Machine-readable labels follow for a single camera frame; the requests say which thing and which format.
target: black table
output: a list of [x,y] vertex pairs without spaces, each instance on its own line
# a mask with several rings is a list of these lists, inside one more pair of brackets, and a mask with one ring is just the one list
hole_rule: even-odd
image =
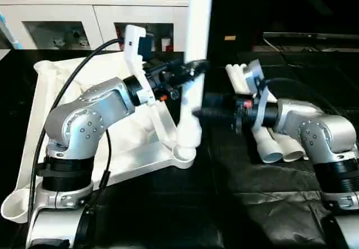
[[[13,190],[25,141],[40,60],[83,57],[87,51],[12,50],[0,61],[8,143],[2,160],[0,200]],[[227,63],[259,58],[265,76],[300,80],[347,116],[359,132],[359,73],[354,53],[239,53],[212,61],[205,91],[232,91]],[[277,97],[316,103],[311,95],[286,85]],[[178,104],[169,109],[178,120]],[[250,135],[203,128],[194,165],[169,167],[107,188],[98,215],[98,247],[239,248],[325,247],[319,185],[309,162],[263,164]],[[0,219],[2,248],[23,247],[26,225]]]

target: white cabinet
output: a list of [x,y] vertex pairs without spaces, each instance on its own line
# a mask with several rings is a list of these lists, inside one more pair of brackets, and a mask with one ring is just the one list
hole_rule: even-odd
[[[146,28],[154,36],[154,48],[161,50],[161,38],[170,38],[174,51],[185,50],[187,7],[94,6],[103,40],[123,37],[127,24]],[[108,50],[119,50],[112,45]]]
[[89,48],[103,43],[96,16],[89,5],[0,5],[11,35],[24,49],[51,47],[78,49],[78,38],[73,31],[83,33]]
[[[0,15],[24,49],[95,49],[122,37],[127,24],[147,28],[160,49],[170,38],[185,50],[189,0],[0,0]],[[119,50],[119,45],[109,47]]]

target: white pipe fitting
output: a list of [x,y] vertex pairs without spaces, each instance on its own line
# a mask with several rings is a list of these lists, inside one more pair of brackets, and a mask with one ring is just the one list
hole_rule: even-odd
[[268,130],[273,140],[280,146],[283,152],[283,161],[292,162],[304,156],[304,148],[300,143],[285,134],[273,132],[272,129]]

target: cable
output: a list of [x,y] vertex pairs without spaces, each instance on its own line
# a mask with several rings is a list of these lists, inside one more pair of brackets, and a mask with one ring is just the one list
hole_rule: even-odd
[[263,41],[264,41],[265,43],[267,43],[270,47],[272,47],[274,50],[276,50],[277,52],[280,53],[280,50],[279,50],[277,47],[275,47],[274,45],[272,45],[272,43],[270,43],[269,41],[267,41],[265,38],[263,38]]
[[111,157],[112,157],[112,145],[111,145],[110,133],[108,132],[108,130],[106,130],[106,137],[107,137],[107,143],[108,143],[108,159],[107,159],[107,165],[106,165],[105,170],[109,170],[110,163],[111,163]]
[[327,109],[330,110],[333,114],[339,115],[341,116],[341,113],[333,106],[331,105],[331,103],[329,101],[327,101],[322,95],[320,95],[316,90],[314,90],[313,88],[311,88],[310,86],[304,84],[303,82],[299,82],[293,79],[289,79],[289,78],[272,78],[272,79],[267,79],[265,80],[265,84],[269,85],[269,84],[274,84],[274,83],[279,83],[279,82],[289,82],[292,84],[296,84],[298,86],[302,86],[304,87],[306,90],[308,90],[314,97],[317,98],[317,100],[321,101],[322,103],[324,103],[324,105],[326,105]]
[[[51,106],[50,110],[53,110],[54,108],[56,108],[56,106],[58,105],[58,103],[60,102],[62,96],[64,95],[64,93],[66,92],[67,88],[69,87],[69,85],[71,84],[71,82],[75,79],[76,75],[80,72],[80,70],[88,63],[88,61],[90,59],[92,59],[95,55],[97,55],[100,51],[102,51],[104,48],[106,48],[107,46],[110,46],[114,43],[119,43],[121,41],[121,39],[113,39],[113,40],[109,40],[108,42],[100,45],[99,47],[97,47],[95,50],[93,50],[93,52],[86,57],[73,71],[73,73],[69,76],[69,78],[67,79],[67,81],[64,83],[63,87],[61,88],[60,92],[58,93],[58,95],[56,96],[54,103]],[[35,197],[35,184],[36,184],[36,165],[39,161],[39,156],[40,156],[40,151],[41,151],[41,146],[42,143],[44,141],[45,138],[45,127],[42,128],[41,133],[40,133],[40,137],[39,137],[39,141],[36,145],[36,150],[35,150],[35,154],[34,154],[34,161],[33,161],[33,168],[31,170],[31,179],[30,179],[30,193],[29,193],[29,207],[28,207],[28,211],[27,211],[27,221],[29,222],[29,227],[30,227],[30,222],[31,222],[31,215],[33,213],[33,208],[34,208],[34,197]]]

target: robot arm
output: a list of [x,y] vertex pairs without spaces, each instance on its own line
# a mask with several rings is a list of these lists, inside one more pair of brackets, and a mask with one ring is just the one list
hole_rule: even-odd
[[[185,65],[177,60],[148,70],[145,79],[156,99],[177,99],[179,87],[207,67],[205,60]],[[142,87],[135,76],[115,77],[50,112],[45,122],[49,136],[46,157],[36,168],[36,175],[43,180],[36,188],[26,248],[82,248],[89,243],[95,214],[90,202],[91,175],[99,140],[109,126],[145,103],[141,96]]]
[[263,73],[261,69],[259,74],[255,70],[247,80],[248,85],[257,87],[255,98],[206,94],[202,110],[194,115],[217,125],[231,126],[237,132],[243,124],[252,130],[265,126],[297,140],[314,166],[322,202],[332,212],[323,220],[327,238],[336,247],[358,249],[359,165],[353,125],[346,118],[325,114],[308,102],[290,99],[266,102],[263,97],[268,88],[260,87]]

